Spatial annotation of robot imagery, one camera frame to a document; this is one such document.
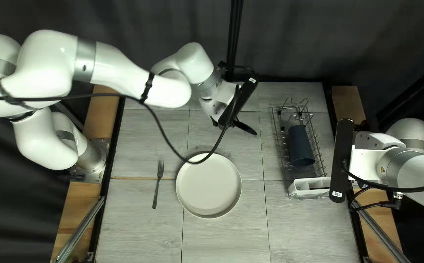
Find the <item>qr code label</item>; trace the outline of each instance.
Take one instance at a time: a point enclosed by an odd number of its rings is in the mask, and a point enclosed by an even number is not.
[[[340,192],[332,191],[332,195],[335,197],[342,197],[343,194]]]

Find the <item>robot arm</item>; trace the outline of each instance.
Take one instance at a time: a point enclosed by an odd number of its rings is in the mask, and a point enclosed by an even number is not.
[[[64,96],[72,80],[100,84],[122,94],[140,98],[149,73],[132,63],[118,49],[75,36],[39,30],[32,33],[20,48],[16,71],[0,80],[5,91],[14,97]],[[177,108],[191,96],[189,84],[181,76],[155,76],[147,104]],[[0,117],[34,111],[57,103],[27,102],[28,108],[0,101]]]
[[[355,137],[349,171],[363,180],[391,187],[422,187],[424,153],[393,136],[361,131]],[[405,195],[424,206],[424,192]]]
[[[65,96],[74,79],[140,99],[146,82],[151,80],[146,104],[180,107],[189,101],[193,86],[204,110],[217,123],[234,96],[235,84],[222,82],[218,69],[198,43],[185,45],[157,63],[152,72],[157,74],[153,79],[113,46],[69,34],[39,30],[22,47],[0,35],[0,96]],[[231,113],[234,117],[255,89],[257,81],[252,83]],[[0,101],[0,117],[11,120],[17,146],[28,159],[50,169],[66,169],[77,163],[95,172],[104,159],[66,116],[49,111],[47,107],[55,103],[14,105]]]

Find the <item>black cable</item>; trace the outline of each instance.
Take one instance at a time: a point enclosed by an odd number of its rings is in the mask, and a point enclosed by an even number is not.
[[[379,203],[369,204],[369,205],[366,205],[366,206],[352,207],[352,208],[353,208],[353,211],[360,211],[360,210],[365,210],[365,209],[368,209],[368,208],[371,208],[371,207],[376,207],[376,206],[381,206],[381,205],[382,205],[382,203],[379,202]]]
[[[235,95],[232,99],[233,100],[232,110],[230,111],[230,115],[227,118],[225,126],[223,127],[222,132],[220,133],[220,136],[218,137],[217,141],[215,142],[215,145],[212,148],[212,150],[203,159],[201,159],[199,161],[189,161],[186,158],[182,157],[181,154],[178,151],[176,151],[174,146],[171,144],[171,142],[168,139],[167,135],[165,134],[165,131],[163,130],[163,127],[160,123],[160,120],[158,119],[155,112],[148,105],[141,103],[140,99],[134,98],[134,97],[129,96],[129,95],[117,94],[117,93],[91,93],[91,94],[76,94],[76,95],[54,96],[54,97],[43,97],[43,98],[15,98],[15,97],[13,97],[12,100],[13,101],[21,101],[21,102],[48,102],[48,101],[61,101],[61,100],[80,99],[80,98],[88,98],[88,97],[110,97],[110,96],[111,97],[114,96],[114,97],[122,97],[122,98],[132,99],[134,101],[137,101],[141,105],[144,105],[144,107],[147,110],[150,111],[155,122],[157,123],[158,128],[160,129],[160,132],[163,136],[163,139],[168,144],[168,146],[171,148],[171,150],[174,152],[174,154],[176,154],[176,156],[178,156],[184,162],[187,162],[187,163],[190,163],[190,164],[200,164],[200,163],[206,161],[210,156],[212,156],[212,154],[215,152],[218,145],[220,144],[223,136],[225,135],[226,130],[230,126],[232,119],[233,119],[233,112],[234,112],[234,109],[236,107],[236,103],[238,101],[238,95],[239,95],[239,85],[236,85],[235,86]],[[7,99],[8,98],[0,97],[0,101],[5,101]]]
[[[380,183],[377,183],[377,182],[370,182],[370,181],[363,180],[360,177],[350,173],[350,171],[347,169],[347,162],[346,161],[344,161],[344,167],[341,169],[341,171],[343,173],[345,173],[346,175],[354,178],[356,181],[362,182],[362,183],[364,183],[367,186],[370,186],[372,188],[378,188],[378,189],[381,189],[381,190],[384,190],[384,191],[402,192],[402,193],[424,192],[424,186],[412,187],[412,188],[398,188],[398,187],[386,186],[385,184],[380,184]]]
[[[401,205],[400,199],[394,199],[393,201],[380,201],[378,203],[373,203],[373,204],[359,206],[359,207],[350,206],[350,211],[356,212],[356,211],[365,210],[365,209],[376,207],[376,206],[400,209],[400,205]]]
[[[355,195],[353,195],[353,200],[355,200],[355,198],[356,198],[357,196],[359,196],[360,194],[362,194],[362,193],[366,192],[367,190],[369,190],[369,189],[371,189],[371,188],[372,188],[371,186],[368,186],[368,187],[365,187],[365,188],[363,188],[363,189],[359,190],[358,192],[356,192],[356,193],[355,193]]]

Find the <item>wooden board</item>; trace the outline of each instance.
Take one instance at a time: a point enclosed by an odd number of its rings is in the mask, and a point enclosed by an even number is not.
[[[109,87],[95,85],[93,93],[117,93]],[[115,124],[119,97],[93,97],[84,124],[87,139],[110,139]]]
[[[360,194],[357,200],[362,206],[376,203],[379,201],[388,201],[387,194],[383,190],[370,189],[367,192]],[[388,208],[373,207],[367,209],[369,215],[376,220],[376,223],[384,230],[390,239],[397,245],[400,250],[400,240],[398,238],[397,229],[395,227],[392,212]],[[369,258],[373,263],[396,263],[397,260],[392,257],[390,252],[385,248],[384,244],[377,238],[376,234],[366,224],[364,219],[361,219],[361,227],[363,229],[364,239]]]
[[[356,86],[332,87],[332,100],[337,120],[348,117],[351,118],[355,124],[360,124],[366,119],[363,105],[361,104],[360,94],[358,93],[358,88]],[[371,189],[366,193],[361,194],[357,200],[363,206],[377,203],[379,201],[386,201],[387,194],[382,190]],[[375,207],[368,209],[368,213],[401,249],[394,218],[392,217],[390,209]],[[361,219],[361,227],[366,241],[367,252],[372,262],[395,263],[396,260],[363,219]]]
[[[93,93],[116,93],[108,87],[95,85]],[[93,97],[88,107],[84,135],[88,139],[110,139],[116,118],[118,97]],[[51,260],[55,258],[65,242],[100,196],[101,184],[71,182],[59,222]],[[83,260],[87,256],[93,222],[81,237],[67,262]]]
[[[355,124],[360,124],[366,119],[356,86],[334,86],[332,88],[332,100],[337,120],[348,117]]]

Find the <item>gray tile floor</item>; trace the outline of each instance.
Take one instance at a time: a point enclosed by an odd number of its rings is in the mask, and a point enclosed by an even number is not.
[[[310,98],[308,108],[330,172],[333,138],[322,85],[260,83],[238,116],[258,135],[230,128],[217,149],[237,166],[243,192],[236,207],[216,219],[197,218],[182,208],[173,180],[180,159],[163,141],[149,112],[127,102],[96,261],[358,262],[347,206],[327,199],[288,199],[269,112],[287,97]],[[193,94],[181,108],[155,111],[183,156],[209,150],[220,134],[196,99]],[[159,158],[165,161],[165,175],[153,210]]]

